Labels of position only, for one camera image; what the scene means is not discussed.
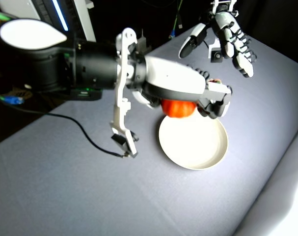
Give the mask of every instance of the black curtain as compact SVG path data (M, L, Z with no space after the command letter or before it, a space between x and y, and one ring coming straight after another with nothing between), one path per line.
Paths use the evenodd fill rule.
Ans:
M239 0L244 32L298 62L298 0Z

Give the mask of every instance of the robotic arm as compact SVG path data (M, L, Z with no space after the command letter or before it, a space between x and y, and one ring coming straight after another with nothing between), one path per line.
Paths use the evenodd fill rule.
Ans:
M193 29L179 51L179 58L187 57L206 38L207 29L212 28L216 39L214 44L209 45L211 62L222 62L221 55L226 59L232 58L234 66L245 77L252 77L252 64L257 56L248 46L251 40L235 19L238 16L238 12L233 10L235 3L236 0L214 0L209 23L200 23Z
M179 63L140 55L136 43L130 28L117 36L115 47L68 38L38 20L1 22L0 77L68 100L98 100L103 89L114 89L112 139L126 156L137 155L138 137L124 124L131 109L124 87L151 108L169 99L195 102L198 111L211 118L226 113L232 94L228 86L207 82L197 70Z

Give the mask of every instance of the dark background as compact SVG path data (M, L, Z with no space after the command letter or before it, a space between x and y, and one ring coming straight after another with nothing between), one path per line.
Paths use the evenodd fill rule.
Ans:
M169 40L179 3L177 0L93 2L95 7L89 13L97 41L113 43L125 27L131 27L139 37L143 29L147 44L153 49ZM183 28L176 27L176 35L199 23L210 2L183 0L180 9ZM245 33L298 62L298 0L238 0L235 8L240 12L237 20ZM62 102L35 95L23 107L48 112ZM37 118L0 104L0 142Z

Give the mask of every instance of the black cylinder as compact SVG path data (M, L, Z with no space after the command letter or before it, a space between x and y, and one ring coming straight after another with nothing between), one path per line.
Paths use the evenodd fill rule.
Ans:
M77 87L114 89L117 79L115 46L94 42L79 42L76 48Z

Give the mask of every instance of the black cable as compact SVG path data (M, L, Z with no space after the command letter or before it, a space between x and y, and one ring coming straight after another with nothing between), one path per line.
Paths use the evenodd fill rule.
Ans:
M147 2L146 0L141 0L141 1L151 7L154 7L154 8L167 8L167 7L171 6L176 0L170 2L169 4L167 4L165 6L156 6L156 5L153 5L152 3Z
M83 132L84 136L88 139L88 141L94 146L96 147L98 150L102 151L102 152L105 152L107 154L110 154L110 155L113 155L113 156L118 156L118 157L124 157L124 155L121 155L121 154L118 154L118 153L115 153L115 152L111 152L111 151L107 151L103 148L101 148L100 146L98 146L96 143L94 143L92 141L92 139L88 136L87 132L85 131L85 129L83 128L83 126L77 121L75 120L74 118L72 117L68 117L68 116L64 116L64 115L60 115L60 114L53 114L53 113L45 113L45 112L38 112L38 111L32 111L32 110L27 110L27 109L23 109L23 108L20 108L20 107L17 107L17 106L14 106L14 105L11 105L11 104L8 104L4 101L2 101L0 99L0 102L7 106L7 107L10 107L12 109L15 109L17 111L20 111L20 112L26 112L26 113L31 113L31 114L38 114L38 115L46 115L46 116L52 116L52 117L60 117L60 118L65 118L65 119L69 119L69 120L72 120L74 123L76 123L81 131Z

